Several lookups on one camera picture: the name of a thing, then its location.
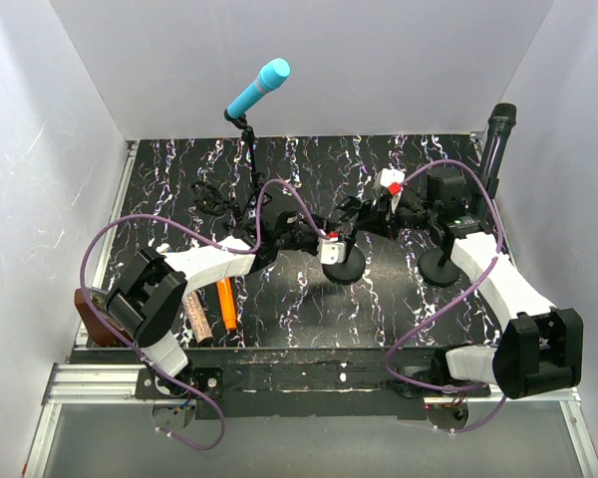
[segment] blue microphone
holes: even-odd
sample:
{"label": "blue microphone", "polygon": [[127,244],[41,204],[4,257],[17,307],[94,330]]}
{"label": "blue microphone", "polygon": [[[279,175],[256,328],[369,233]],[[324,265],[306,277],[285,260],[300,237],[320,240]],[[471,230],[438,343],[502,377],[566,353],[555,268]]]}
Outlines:
{"label": "blue microphone", "polygon": [[290,76],[290,65],[283,58],[277,58],[264,66],[255,81],[232,102],[224,116],[227,120],[237,120],[244,115],[264,95],[278,89]]}

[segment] black marble surface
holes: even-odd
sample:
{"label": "black marble surface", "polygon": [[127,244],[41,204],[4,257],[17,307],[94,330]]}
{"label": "black marble surface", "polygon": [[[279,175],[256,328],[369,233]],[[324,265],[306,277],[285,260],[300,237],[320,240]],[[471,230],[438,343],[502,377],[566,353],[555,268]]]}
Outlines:
{"label": "black marble surface", "polygon": [[[441,158],[477,166],[468,135],[265,137],[259,138],[256,153],[261,172],[290,182],[310,209],[322,216],[347,195],[370,197],[374,177],[383,167],[410,173]],[[222,223],[228,216],[197,214],[190,184],[202,178],[224,194],[244,197],[247,161],[243,143],[234,138],[143,140],[122,214],[158,214],[221,240],[227,235]],[[162,224],[143,221],[120,226],[105,286],[110,287],[139,248],[164,242],[176,251],[197,245]],[[362,280],[350,287],[331,284],[318,260],[301,252],[281,253],[265,270],[235,278],[237,334],[228,335],[224,329],[215,286],[204,288],[200,295],[214,346],[389,346],[468,286],[465,277],[446,289],[423,282],[416,264],[433,247],[426,233],[404,231],[396,241],[362,233],[358,245],[366,255],[367,269]],[[181,344],[194,347],[183,314],[174,328]],[[421,331],[411,345],[488,344],[498,336],[496,320],[490,319],[483,301],[472,296]]]}

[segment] microphone stand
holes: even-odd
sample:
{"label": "microphone stand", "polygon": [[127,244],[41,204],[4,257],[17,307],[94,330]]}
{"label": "microphone stand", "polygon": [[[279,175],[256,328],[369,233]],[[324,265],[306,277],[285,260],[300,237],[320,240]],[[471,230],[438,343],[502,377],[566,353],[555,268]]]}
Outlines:
{"label": "microphone stand", "polygon": [[254,196],[257,197],[259,195],[259,190],[261,189],[261,182],[263,178],[263,174],[257,172],[257,164],[255,162],[255,141],[257,138],[255,137],[255,131],[248,124],[246,119],[246,115],[242,115],[238,119],[234,119],[228,115],[228,111],[223,113],[223,116],[230,122],[232,122],[235,127],[241,129],[241,140],[246,143],[248,146],[248,154],[250,155],[250,185],[254,192]]}

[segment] purple tube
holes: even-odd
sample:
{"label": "purple tube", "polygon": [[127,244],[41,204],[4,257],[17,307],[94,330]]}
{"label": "purple tube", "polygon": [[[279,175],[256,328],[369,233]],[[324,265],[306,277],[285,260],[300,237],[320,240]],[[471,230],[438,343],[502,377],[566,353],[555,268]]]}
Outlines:
{"label": "purple tube", "polygon": [[[426,170],[430,169],[431,167],[435,167],[435,166],[438,166],[438,165],[441,165],[441,164],[449,164],[449,165],[454,165],[454,166],[460,167],[463,170],[467,171],[468,174],[471,175],[471,177],[476,182],[476,185],[478,186],[478,188],[482,192],[483,198],[485,199],[487,207],[489,208],[489,210],[492,213],[492,216],[494,218],[494,223],[496,225],[497,230],[501,231],[502,230],[502,226],[500,224],[500,219],[496,215],[495,209],[493,208],[493,204],[491,203],[491,200],[489,199],[489,196],[487,195],[484,186],[480,183],[480,181],[478,180],[478,177],[476,176],[476,174],[471,169],[469,169],[469,167],[467,167],[466,165],[464,165],[461,162],[455,161],[453,159],[442,159],[442,160],[439,160],[439,161],[434,161],[434,162],[432,162],[430,164],[427,164],[426,166],[423,166],[422,168],[418,169],[413,174],[411,174],[410,176],[408,176],[402,182],[402,185],[408,183],[409,181],[411,181],[415,177],[423,174]],[[194,237],[196,240],[198,240],[202,244],[206,244],[208,246],[212,246],[212,247],[215,247],[217,249],[225,250],[227,252],[231,252],[231,253],[234,253],[234,254],[252,254],[252,253],[255,253],[259,249],[259,247],[261,247],[261,223],[260,223],[260,219],[261,219],[261,207],[262,207],[262,204],[263,204],[264,193],[265,193],[266,189],[268,189],[268,187],[270,187],[272,184],[278,184],[278,185],[281,185],[282,187],[288,189],[290,191],[290,193],[292,194],[292,196],[297,200],[300,209],[302,210],[302,212],[304,213],[304,215],[306,217],[306,220],[308,221],[308,224],[315,230],[315,232],[317,233],[317,235],[319,237],[327,239],[327,236],[325,236],[325,234],[323,234],[321,232],[321,230],[315,224],[315,222],[312,219],[312,216],[310,214],[310,211],[308,210],[308,207],[306,206],[306,204],[304,203],[304,201],[301,199],[301,197],[299,196],[299,194],[297,193],[297,191],[294,189],[294,187],[292,187],[290,184],[286,183],[285,181],[283,181],[281,179],[271,179],[271,180],[267,181],[264,184],[264,186],[262,187],[262,189],[261,189],[259,197],[257,198],[257,205],[256,205],[256,210],[255,210],[255,225],[256,225],[257,239],[256,239],[256,243],[255,243],[254,247],[252,247],[249,250],[239,250],[239,249],[232,249],[232,248],[229,248],[229,247],[220,246],[216,242],[213,242],[210,239],[201,236],[200,234],[198,234],[198,233],[196,233],[196,232],[188,229],[187,227],[182,226],[181,224],[178,224],[178,223],[176,223],[176,222],[174,222],[174,221],[172,221],[170,219],[166,219],[166,218],[163,218],[163,217],[154,216],[154,215],[151,215],[151,214],[132,214],[132,215],[124,216],[124,217],[121,217],[120,219],[117,219],[117,220],[111,222],[110,224],[107,224],[107,226],[105,226],[102,230],[100,230],[96,234],[96,236],[93,238],[93,240],[91,241],[91,243],[87,247],[85,255],[84,255],[83,259],[82,259],[82,263],[80,265],[80,288],[82,290],[82,294],[83,294],[83,296],[85,298],[87,306],[95,314],[95,316],[102,323],[102,325],[105,328],[107,328],[107,330],[109,330],[109,332],[111,332],[116,338],[118,338],[118,340],[120,340],[120,342],[122,342],[127,347],[129,347],[131,350],[133,350],[136,354],[138,354],[138,356],[140,356],[140,358],[142,360],[146,361],[147,358],[142,353],[142,351],[135,344],[133,344],[132,342],[128,341],[122,334],[120,334],[118,332],[118,330],[115,327],[111,326],[109,324],[109,322],[102,316],[102,314],[100,314],[100,312],[98,311],[98,309],[94,305],[93,301],[91,300],[90,294],[88,294],[87,284],[86,284],[86,269],[87,269],[87,264],[88,264],[88,261],[89,261],[89,257],[91,256],[91,253],[93,252],[93,249],[95,248],[95,246],[98,243],[98,241],[102,238],[102,236],[104,236],[104,234],[109,229],[112,229],[112,228],[118,226],[119,224],[122,224],[122,223],[127,222],[127,221],[138,220],[138,219],[147,219],[147,220],[150,220],[150,221],[155,221],[155,222],[160,222],[162,224],[167,224],[168,226],[170,226],[170,227],[172,227],[174,229],[177,229],[177,230],[183,232],[184,234],[188,234],[188,235]],[[497,238],[497,243],[496,243],[496,252],[500,252],[501,249],[502,249],[502,236],[499,234],[498,238]],[[411,338],[414,334],[416,334],[420,329],[426,327],[431,322],[433,322],[436,319],[440,318],[445,312],[447,312],[451,308],[455,307],[456,304],[458,304],[460,301],[464,300],[469,294],[471,294],[473,291],[475,291],[478,288],[478,286],[485,280],[485,278],[487,277],[487,275],[489,274],[489,272],[491,272],[491,270],[493,269],[493,267],[494,267],[494,265],[496,263],[496,260],[497,260],[497,258],[494,257],[492,259],[491,264],[489,265],[489,267],[483,272],[483,274],[476,281],[474,281],[474,283],[465,292],[463,292],[462,294],[460,294],[458,297],[456,297],[454,300],[452,300],[449,304],[447,304],[445,307],[443,307],[440,311],[438,311],[437,313],[435,313],[431,317],[425,319],[418,326],[416,326],[414,329],[412,329],[407,334],[405,334],[403,337],[401,337],[388,350],[388,352],[386,353],[386,356],[384,358],[384,364],[386,366],[386,369],[388,370],[388,372],[392,376],[394,376],[394,377],[396,377],[398,379],[401,379],[402,381],[406,381],[408,383],[414,384],[414,385],[418,385],[418,386],[429,388],[429,389],[437,389],[437,390],[445,391],[445,392],[472,390],[472,389],[479,388],[479,387],[483,386],[482,384],[476,384],[476,385],[470,385],[470,386],[465,386],[465,387],[451,388],[451,387],[442,387],[442,386],[437,386],[437,385],[431,385],[429,383],[424,383],[424,382],[421,382],[421,381],[417,381],[417,380],[414,380],[414,379],[412,379],[410,377],[407,377],[407,376],[404,376],[404,375],[400,375],[400,374],[394,372],[389,367],[389,360],[396,353],[396,351],[400,347],[402,347],[403,344],[409,338]],[[217,438],[215,439],[215,441],[213,441],[212,443],[210,443],[208,445],[198,444],[198,443],[196,443],[196,442],[194,442],[194,441],[186,438],[185,436],[182,436],[182,435],[180,435],[178,433],[171,432],[167,428],[160,427],[159,430],[161,430],[161,431],[163,431],[165,433],[169,433],[170,436],[173,436],[174,438],[176,438],[176,439],[178,439],[178,440],[186,443],[187,445],[189,445],[192,448],[195,448],[197,450],[209,450],[211,448],[214,448],[221,441],[221,439],[223,438],[223,435],[224,435],[224,432],[225,432],[225,427],[226,427],[225,417],[224,417],[223,413],[221,412],[221,408],[219,408],[219,405],[217,405],[217,403],[214,400],[212,400],[212,398],[210,398],[205,393],[197,390],[196,388],[193,388],[190,385],[187,385],[186,383],[183,383],[180,380],[177,380],[176,378],[174,378],[172,376],[169,376],[165,371],[161,370],[159,367],[154,366],[153,370],[155,371],[155,373],[157,373],[159,376],[163,377],[164,379],[166,379],[166,380],[170,381],[171,383],[174,383],[174,384],[176,384],[178,386],[181,386],[182,388],[184,388],[185,390],[189,391],[190,393],[192,393],[196,397],[201,398],[204,401],[206,401],[217,412],[217,416],[219,417],[219,420],[221,422],[221,429],[219,431],[219,435],[217,436]],[[500,408],[502,407],[502,405],[504,404],[504,402],[505,402],[505,398],[503,398],[503,400],[500,402],[500,404],[494,409],[494,411],[486,419],[482,420],[480,423],[477,423],[475,425],[471,425],[469,427],[463,428],[461,431],[470,431],[471,429],[476,429],[479,426],[482,426],[483,424],[485,424],[488,421],[490,421],[491,418],[500,410]]]}

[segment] brown object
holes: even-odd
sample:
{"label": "brown object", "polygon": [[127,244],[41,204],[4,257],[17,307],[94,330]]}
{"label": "brown object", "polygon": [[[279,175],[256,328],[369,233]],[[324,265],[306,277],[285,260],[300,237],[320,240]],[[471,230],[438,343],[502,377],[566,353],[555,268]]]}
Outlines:
{"label": "brown object", "polygon": [[181,300],[186,316],[190,321],[190,327],[195,334],[195,340],[199,346],[212,344],[212,330],[208,324],[208,319],[203,311],[197,292],[192,291]]}
{"label": "brown object", "polygon": [[[98,311],[107,319],[109,324],[115,327],[120,333],[125,336],[129,341],[133,341],[129,334],[120,327],[120,325],[115,321],[113,317],[109,315],[105,308],[105,296],[106,292],[100,291],[97,289],[88,289],[89,294],[91,294],[91,300],[95,304]],[[93,311],[87,305],[87,301],[85,301],[84,296],[82,295],[81,289],[76,289],[76,293],[74,296],[74,303],[76,305],[76,309],[78,310],[78,314],[82,318],[82,322],[84,322],[84,326],[87,328],[87,332],[89,333],[89,337],[93,339],[93,342],[98,344],[100,347],[112,347],[112,346],[120,346],[122,343],[118,340],[116,336],[114,336],[95,316]]]}

